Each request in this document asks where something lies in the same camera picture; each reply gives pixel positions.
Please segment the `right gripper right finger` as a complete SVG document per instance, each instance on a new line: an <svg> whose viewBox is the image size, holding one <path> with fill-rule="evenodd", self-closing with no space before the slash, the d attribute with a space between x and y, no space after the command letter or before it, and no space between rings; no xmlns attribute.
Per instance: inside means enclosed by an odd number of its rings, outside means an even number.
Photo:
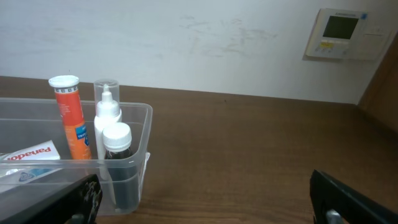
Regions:
<svg viewBox="0 0 398 224"><path fill-rule="evenodd" d="M397 223L396 213L323 171L312 172L310 199L316 224Z"/></svg>

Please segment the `white spray bottle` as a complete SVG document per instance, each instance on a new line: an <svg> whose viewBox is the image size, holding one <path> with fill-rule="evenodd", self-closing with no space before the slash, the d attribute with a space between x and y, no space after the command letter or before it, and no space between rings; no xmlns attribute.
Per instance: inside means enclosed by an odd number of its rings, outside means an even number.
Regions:
<svg viewBox="0 0 398 224"><path fill-rule="evenodd" d="M119 82L112 79L100 79L94 82L95 91L95 140L98 160L102 163L99 168L100 176L103 180L109 181L109 197L116 205L114 188L110 174L104 166L106 149L103 144L103 129L110 124L121 122L122 111L119 105Z"/></svg>

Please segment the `dark bottle white cap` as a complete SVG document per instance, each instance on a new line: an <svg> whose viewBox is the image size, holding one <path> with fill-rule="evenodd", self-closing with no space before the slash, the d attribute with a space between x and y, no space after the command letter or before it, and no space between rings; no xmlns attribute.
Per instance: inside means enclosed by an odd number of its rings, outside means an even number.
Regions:
<svg viewBox="0 0 398 224"><path fill-rule="evenodd" d="M131 149L132 134L126 123L114 123L103 129L103 143L106 149L105 159L120 160L134 155ZM137 202L138 183L134 176L137 168L112 167L108 168L110 178L113 182L116 207L127 210L135 206Z"/></svg>

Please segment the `orange tube white cap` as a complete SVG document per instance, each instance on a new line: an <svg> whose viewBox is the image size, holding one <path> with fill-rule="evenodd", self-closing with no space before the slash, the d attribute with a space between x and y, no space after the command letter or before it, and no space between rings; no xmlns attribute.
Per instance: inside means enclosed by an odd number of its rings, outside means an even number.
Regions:
<svg viewBox="0 0 398 224"><path fill-rule="evenodd" d="M72 159L91 159L90 142L80 101L79 78L60 75L49 79L60 110Z"/></svg>

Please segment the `white Panadol box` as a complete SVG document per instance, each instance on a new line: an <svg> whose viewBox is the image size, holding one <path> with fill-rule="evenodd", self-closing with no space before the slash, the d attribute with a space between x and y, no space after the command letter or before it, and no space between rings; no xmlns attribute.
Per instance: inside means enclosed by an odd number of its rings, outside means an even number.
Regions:
<svg viewBox="0 0 398 224"><path fill-rule="evenodd" d="M1 193L28 184L59 169L43 167L43 161L60 160L53 141L46 141L12 153L1 153Z"/></svg>

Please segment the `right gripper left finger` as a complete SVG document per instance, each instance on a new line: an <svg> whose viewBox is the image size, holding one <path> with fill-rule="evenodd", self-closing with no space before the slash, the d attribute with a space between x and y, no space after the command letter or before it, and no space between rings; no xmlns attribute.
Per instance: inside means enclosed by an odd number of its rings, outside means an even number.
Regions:
<svg viewBox="0 0 398 224"><path fill-rule="evenodd" d="M96 223L102 198L95 174L55 189L19 186L1 194L1 223Z"/></svg>

